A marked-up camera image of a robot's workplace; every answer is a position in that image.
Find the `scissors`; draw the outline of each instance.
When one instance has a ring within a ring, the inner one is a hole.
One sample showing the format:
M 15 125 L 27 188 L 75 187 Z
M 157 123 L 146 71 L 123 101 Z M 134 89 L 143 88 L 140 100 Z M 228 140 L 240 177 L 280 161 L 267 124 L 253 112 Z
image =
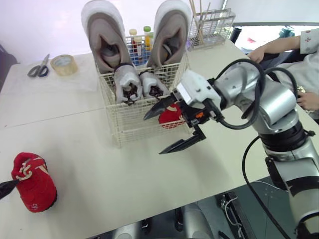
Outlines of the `scissors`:
M 47 54 L 47 56 L 43 59 L 41 65 L 37 65 L 33 67 L 29 72 L 28 72 L 28 77 L 43 77 L 46 76 L 49 73 L 49 68 L 46 66 L 48 63 L 50 54 Z

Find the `red plush shoe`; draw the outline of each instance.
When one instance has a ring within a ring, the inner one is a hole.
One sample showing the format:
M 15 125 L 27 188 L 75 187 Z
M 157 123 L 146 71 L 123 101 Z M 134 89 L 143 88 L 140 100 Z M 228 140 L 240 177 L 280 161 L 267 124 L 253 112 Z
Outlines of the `red plush shoe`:
M 159 116 L 159 123 L 168 123 L 168 122 L 174 122 L 174 121 L 179 121 L 183 119 L 183 116 L 181 115 L 181 110 L 178 106 L 178 104 L 172 104 L 169 107 L 166 108 L 166 110 L 161 113 Z M 162 125 L 164 128 L 175 128 L 184 122 L 176 122 L 176 123 L 168 123 Z
M 26 208 L 33 213 L 50 208 L 57 199 L 56 188 L 43 158 L 33 153 L 20 153 L 13 162 L 13 179 Z

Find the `packing tape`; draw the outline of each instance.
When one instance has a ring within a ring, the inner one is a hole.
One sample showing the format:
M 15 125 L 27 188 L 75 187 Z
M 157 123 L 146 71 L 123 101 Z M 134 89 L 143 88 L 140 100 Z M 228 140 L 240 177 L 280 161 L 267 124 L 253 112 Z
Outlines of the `packing tape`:
M 50 64 L 59 76 L 69 76 L 78 70 L 73 56 L 70 55 L 56 56 Z

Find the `person's hand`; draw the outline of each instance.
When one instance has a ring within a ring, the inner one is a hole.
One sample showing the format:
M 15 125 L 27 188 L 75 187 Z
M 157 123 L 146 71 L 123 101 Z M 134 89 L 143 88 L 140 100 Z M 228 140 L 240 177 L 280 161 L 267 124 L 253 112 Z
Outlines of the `person's hand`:
M 298 91 L 300 98 L 297 99 L 298 105 L 308 111 L 319 110 L 319 96 L 314 92 L 302 93 Z
M 250 52 L 247 56 L 253 61 L 259 63 L 264 59 L 265 46 L 260 46 L 256 50 Z

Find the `table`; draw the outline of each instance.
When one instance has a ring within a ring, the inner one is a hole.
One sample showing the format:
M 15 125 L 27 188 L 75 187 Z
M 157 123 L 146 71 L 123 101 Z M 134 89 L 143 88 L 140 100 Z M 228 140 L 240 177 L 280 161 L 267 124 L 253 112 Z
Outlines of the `table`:
M 74 59 L 79 70 L 66 77 L 58 76 L 50 64 L 49 74 L 43 78 L 27 76 L 41 62 L 13 65 L 0 94 L 0 128 L 103 108 L 93 55 Z
M 191 68 L 205 77 L 216 76 L 242 57 L 229 41 L 189 54 Z M 317 124 L 298 111 L 305 128 L 319 132 Z M 241 123 L 236 108 L 224 115 L 231 123 Z M 2 199 L 1 238 L 87 238 L 244 185 L 241 158 L 256 132 L 247 128 L 234 133 L 215 122 L 202 130 L 206 140 L 182 152 L 158 155 L 188 135 L 158 136 L 118 149 L 111 143 L 103 109 L 0 128 L 0 182 L 10 179 L 14 157 L 29 151 L 46 160 L 58 190 L 56 204 L 39 214 L 27 211 L 17 190 Z M 319 137 L 313 141 L 319 150 Z M 251 181 L 268 176 L 264 157 L 258 142 L 247 158 Z

